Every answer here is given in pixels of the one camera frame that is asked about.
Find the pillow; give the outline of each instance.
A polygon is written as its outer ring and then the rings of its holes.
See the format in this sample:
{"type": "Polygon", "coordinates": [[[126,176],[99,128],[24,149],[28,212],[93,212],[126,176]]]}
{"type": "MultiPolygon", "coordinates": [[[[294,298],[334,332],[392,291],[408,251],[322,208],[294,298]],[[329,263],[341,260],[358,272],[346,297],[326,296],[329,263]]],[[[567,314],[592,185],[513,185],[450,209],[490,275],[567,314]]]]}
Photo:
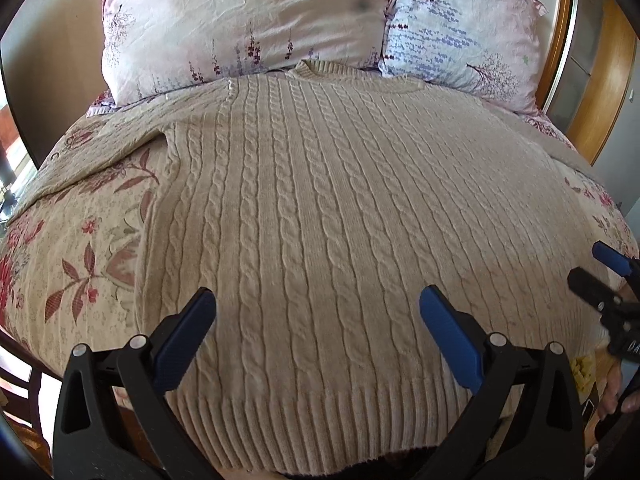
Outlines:
{"type": "Polygon", "coordinates": [[[397,0],[380,70],[534,112],[544,14],[537,0],[397,0]]]}
{"type": "Polygon", "coordinates": [[[117,106],[303,58],[377,66],[390,0],[103,0],[117,106]]]}

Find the metal screw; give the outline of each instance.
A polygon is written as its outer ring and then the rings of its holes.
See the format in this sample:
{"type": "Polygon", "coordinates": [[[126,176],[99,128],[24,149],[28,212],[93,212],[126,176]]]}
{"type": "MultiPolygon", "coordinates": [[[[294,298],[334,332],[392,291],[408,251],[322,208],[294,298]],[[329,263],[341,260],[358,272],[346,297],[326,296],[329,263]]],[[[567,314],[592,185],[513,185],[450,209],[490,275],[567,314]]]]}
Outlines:
{"type": "Polygon", "coordinates": [[[144,345],[146,345],[146,335],[135,335],[129,341],[129,346],[135,350],[142,348],[144,345]]]}
{"type": "Polygon", "coordinates": [[[86,345],[84,343],[80,343],[79,345],[74,346],[74,349],[72,350],[72,354],[75,355],[76,357],[80,357],[81,355],[84,355],[85,352],[86,352],[86,345]]]}
{"type": "Polygon", "coordinates": [[[549,350],[556,355],[562,355],[564,353],[564,347],[558,341],[551,342],[549,344],[549,350]]]}
{"type": "Polygon", "coordinates": [[[500,332],[494,332],[489,336],[489,342],[494,346],[505,346],[507,338],[500,332]]]}

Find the floral pillow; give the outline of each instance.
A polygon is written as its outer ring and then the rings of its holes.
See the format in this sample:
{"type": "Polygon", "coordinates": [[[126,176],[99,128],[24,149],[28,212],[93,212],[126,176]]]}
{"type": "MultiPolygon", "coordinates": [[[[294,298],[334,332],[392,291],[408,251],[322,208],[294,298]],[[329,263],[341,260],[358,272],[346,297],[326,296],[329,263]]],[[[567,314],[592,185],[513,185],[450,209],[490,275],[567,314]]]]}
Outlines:
{"type": "Polygon", "coordinates": [[[303,58],[377,66],[391,0],[102,0],[118,107],[303,58]]]}
{"type": "Polygon", "coordinates": [[[515,112],[535,111],[537,0],[397,0],[383,75],[413,75],[515,112]]]}

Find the beige sweater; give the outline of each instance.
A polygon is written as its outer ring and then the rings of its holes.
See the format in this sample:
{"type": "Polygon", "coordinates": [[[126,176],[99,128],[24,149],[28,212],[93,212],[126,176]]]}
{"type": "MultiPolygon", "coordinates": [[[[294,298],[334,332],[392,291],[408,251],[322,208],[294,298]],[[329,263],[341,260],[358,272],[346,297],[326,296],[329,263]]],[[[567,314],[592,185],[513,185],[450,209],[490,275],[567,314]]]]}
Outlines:
{"type": "Polygon", "coordinates": [[[420,319],[430,283],[514,344],[593,343],[565,282],[600,269],[547,154],[563,148],[473,97],[321,62],[174,92],[50,163],[22,210],[159,134],[137,323],[215,292],[168,400],[216,466],[327,474],[439,443],[468,393],[420,319]]]}

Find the ribbed neckline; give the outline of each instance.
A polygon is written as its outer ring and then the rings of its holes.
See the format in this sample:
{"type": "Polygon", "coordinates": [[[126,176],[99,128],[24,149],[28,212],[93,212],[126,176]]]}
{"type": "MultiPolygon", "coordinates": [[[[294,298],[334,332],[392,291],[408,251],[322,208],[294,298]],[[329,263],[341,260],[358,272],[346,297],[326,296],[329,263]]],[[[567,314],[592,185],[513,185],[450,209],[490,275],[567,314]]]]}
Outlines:
{"type": "Polygon", "coordinates": [[[303,59],[287,72],[288,77],[306,81],[339,82],[372,92],[406,93],[423,90],[426,84],[416,78],[396,76],[385,78],[332,61],[303,59]]]}

